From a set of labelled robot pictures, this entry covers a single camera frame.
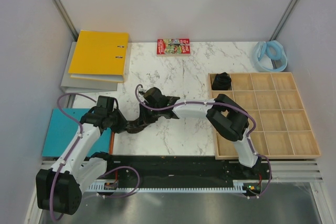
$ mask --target white wall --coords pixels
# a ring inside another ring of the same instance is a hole
[[[0,0],[0,223],[23,223],[72,38],[52,0]]]
[[[127,31],[133,42],[268,40],[290,0],[61,0],[79,31]]]
[[[336,0],[300,0],[278,40],[321,147],[318,164],[336,206]]]

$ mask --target blue folder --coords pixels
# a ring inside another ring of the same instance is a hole
[[[89,109],[64,109],[78,121]],[[53,109],[50,125],[44,144],[43,157],[60,157],[65,151],[78,128],[78,124],[64,116],[59,109]],[[109,152],[111,130],[107,129],[94,143],[87,154],[90,157],[95,152]]]

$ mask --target book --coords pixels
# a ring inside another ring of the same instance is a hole
[[[158,56],[189,56],[189,39],[158,39],[156,54]]]
[[[67,64],[65,66],[61,89],[64,93],[85,93],[85,92],[101,92],[101,91],[116,91],[118,84],[116,82],[107,82],[99,80],[86,80],[71,78],[68,73],[72,57],[74,55],[76,42],[71,44]]]
[[[71,78],[124,82],[127,33],[81,30],[69,67]]]
[[[63,109],[67,114],[77,119],[89,111],[89,109]],[[42,157],[60,157],[70,144],[78,129],[78,124],[64,116],[59,109],[53,109],[50,124],[44,143]],[[100,138],[93,144],[87,156],[95,152],[109,152],[111,129],[103,132]]]

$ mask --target white marble table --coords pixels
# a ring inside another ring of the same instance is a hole
[[[256,42],[193,42],[191,56],[158,57],[156,43],[132,43],[129,76],[112,92],[86,93],[95,99],[109,95],[119,101],[127,120],[139,116],[134,96],[137,84],[144,89],[159,88],[165,95],[186,99],[206,99],[208,73],[256,72],[250,62]],[[271,67],[269,59],[264,62]],[[90,108],[94,103],[76,96],[74,108]],[[214,155],[211,124],[207,120],[160,118],[138,134],[116,134],[114,154],[119,155]]]

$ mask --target metal pole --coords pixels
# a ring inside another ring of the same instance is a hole
[[[76,31],[75,29],[75,26],[73,25],[67,11],[65,10],[61,0],[52,0],[55,5],[56,5],[56,8],[58,9],[60,15],[62,16],[63,20],[65,21],[65,23],[67,24],[72,36],[73,36],[73,39],[75,41],[77,41],[78,39],[78,32]]]
[[[284,12],[284,14],[282,15],[282,17],[281,17],[281,19],[280,19],[277,27],[275,28],[275,30],[273,32],[270,40],[275,40],[275,39],[278,38],[278,36],[279,36],[282,28],[285,26],[288,17],[293,12],[293,10],[294,10],[294,8],[295,8],[295,6],[296,6],[296,4],[297,4],[298,1],[299,0],[291,0],[289,2],[289,4],[288,4],[288,6],[287,6],[287,8],[286,8],[286,10]]]

